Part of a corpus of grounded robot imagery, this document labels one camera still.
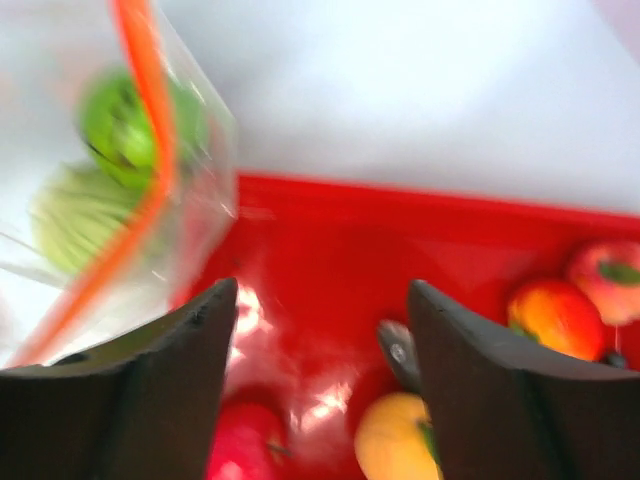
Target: ziplock bag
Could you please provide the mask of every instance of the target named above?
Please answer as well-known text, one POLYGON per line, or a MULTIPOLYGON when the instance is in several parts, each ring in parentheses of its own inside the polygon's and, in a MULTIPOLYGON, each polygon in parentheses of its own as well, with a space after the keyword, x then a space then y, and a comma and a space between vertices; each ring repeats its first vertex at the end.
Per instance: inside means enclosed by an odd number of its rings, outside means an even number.
POLYGON ((231 114, 142 0, 2 0, 0 360, 166 313, 235 216, 231 114))

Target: red tray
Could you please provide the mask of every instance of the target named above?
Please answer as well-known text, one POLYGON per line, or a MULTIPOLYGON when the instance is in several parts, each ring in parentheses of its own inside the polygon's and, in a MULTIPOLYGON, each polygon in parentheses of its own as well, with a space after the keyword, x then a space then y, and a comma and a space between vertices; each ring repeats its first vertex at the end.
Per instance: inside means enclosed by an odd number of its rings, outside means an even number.
MULTIPOLYGON (((251 397, 282 413, 293 479, 364 478, 355 426, 398 388, 375 327, 406 321, 411 279, 504 323, 511 289, 559 275, 580 243, 640 240, 640 220, 628 216, 251 175, 239 189, 238 222, 192 293, 238 279, 224 400, 251 397)), ((620 337, 640 369, 640 322, 620 337)))

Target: peach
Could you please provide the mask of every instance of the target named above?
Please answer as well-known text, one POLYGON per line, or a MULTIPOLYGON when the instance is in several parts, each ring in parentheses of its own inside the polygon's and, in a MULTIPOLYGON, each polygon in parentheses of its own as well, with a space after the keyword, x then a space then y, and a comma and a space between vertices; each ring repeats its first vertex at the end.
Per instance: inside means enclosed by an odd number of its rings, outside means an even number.
POLYGON ((538 279, 520 287, 508 303, 509 326, 545 347, 597 361, 604 325, 595 305, 569 282, 538 279))
POLYGON ((623 326, 640 317, 640 244, 615 240, 580 249, 567 278, 594 303, 606 325, 623 326))

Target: white surface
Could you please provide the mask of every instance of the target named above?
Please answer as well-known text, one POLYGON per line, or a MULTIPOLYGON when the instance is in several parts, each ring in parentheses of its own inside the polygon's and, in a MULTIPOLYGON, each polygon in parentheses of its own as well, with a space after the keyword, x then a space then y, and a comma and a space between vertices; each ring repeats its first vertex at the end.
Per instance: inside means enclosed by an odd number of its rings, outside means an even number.
POLYGON ((588 0, 162 3, 245 167, 640 209, 640 68, 588 0))

